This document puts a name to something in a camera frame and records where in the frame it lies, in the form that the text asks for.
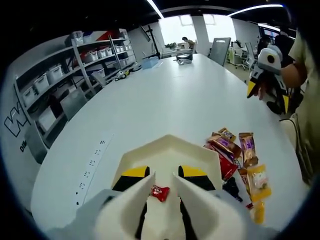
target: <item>sleeve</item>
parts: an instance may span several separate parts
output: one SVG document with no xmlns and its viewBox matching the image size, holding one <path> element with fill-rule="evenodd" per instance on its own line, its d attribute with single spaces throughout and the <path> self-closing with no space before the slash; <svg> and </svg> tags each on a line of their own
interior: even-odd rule
<svg viewBox="0 0 320 240">
<path fill-rule="evenodd" d="M 296 32 L 296 38 L 289 52 L 289 56 L 299 63 L 305 62 L 305 44 L 298 31 Z"/>
</svg>

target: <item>person's hand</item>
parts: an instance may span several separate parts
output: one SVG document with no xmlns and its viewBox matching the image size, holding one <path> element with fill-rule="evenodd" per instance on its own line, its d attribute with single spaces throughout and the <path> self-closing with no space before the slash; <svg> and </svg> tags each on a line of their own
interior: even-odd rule
<svg viewBox="0 0 320 240">
<path fill-rule="evenodd" d="M 267 92 L 267 85 L 265 82 L 260 83 L 259 88 L 253 94 L 259 96 L 259 100 L 262 100 Z"/>
</svg>

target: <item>yellow pad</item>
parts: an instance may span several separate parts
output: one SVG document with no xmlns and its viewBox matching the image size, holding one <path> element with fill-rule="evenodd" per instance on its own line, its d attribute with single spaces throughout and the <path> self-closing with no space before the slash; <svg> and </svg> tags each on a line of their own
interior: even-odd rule
<svg viewBox="0 0 320 240">
<path fill-rule="evenodd" d="M 127 171 L 123 172 L 121 176 L 144 178 L 147 167 L 148 166 L 139 166 L 136 168 L 130 168 Z"/>
<path fill-rule="evenodd" d="M 248 91 L 246 93 L 246 96 L 249 96 L 249 94 L 252 92 L 252 90 L 254 89 L 255 87 L 255 83 L 251 80 L 249 80 L 249 83 L 248 83 Z"/>
<path fill-rule="evenodd" d="M 188 165 L 181 165 L 181 167 L 183 169 L 183 175 L 185 177 L 199 177 L 207 175 L 204 171 L 197 167 L 191 167 Z"/>
<path fill-rule="evenodd" d="M 284 113 L 286 114 L 288 112 L 288 106 L 289 106 L 289 97 L 286 95 L 282 95 L 283 102 L 284 102 Z"/>
</svg>

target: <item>red candy wrapper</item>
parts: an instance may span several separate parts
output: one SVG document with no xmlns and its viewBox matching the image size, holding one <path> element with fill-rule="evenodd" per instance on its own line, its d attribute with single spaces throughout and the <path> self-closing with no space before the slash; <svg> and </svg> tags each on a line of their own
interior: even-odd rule
<svg viewBox="0 0 320 240">
<path fill-rule="evenodd" d="M 156 197 L 160 202 L 164 202 L 169 194 L 170 187 L 159 187 L 153 185 L 151 188 L 151 196 Z"/>
<path fill-rule="evenodd" d="M 205 148 L 213 150 L 219 154 L 219 160 L 220 160 L 220 170 L 221 170 L 221 177 L 222 180 L 227 181 L 231 176 L 235 173 L 235 171 L 238 169 L 238 166 L 231 163 L 225 156 L 223 156 L 220 152 L 218 152 L 214 146 L 207 143 L 204 145 Z"/>
</svg>

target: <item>beige shirt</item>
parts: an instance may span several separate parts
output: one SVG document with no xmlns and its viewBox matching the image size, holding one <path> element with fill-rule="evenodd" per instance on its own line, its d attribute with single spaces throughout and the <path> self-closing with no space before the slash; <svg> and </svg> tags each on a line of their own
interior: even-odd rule
<svg viewBox="0 0 320 240">
<path fill-rule="evenodd" d="M 313 176 L 320 173 L 320 77 L 307 43 L 298 32 L 289 56 L 304 64 L 307 70 L 308 82 L 304 98 L 293 118 L 297 129 L 296 153 L 302 178 L 310 183 Z"/>
</svg>

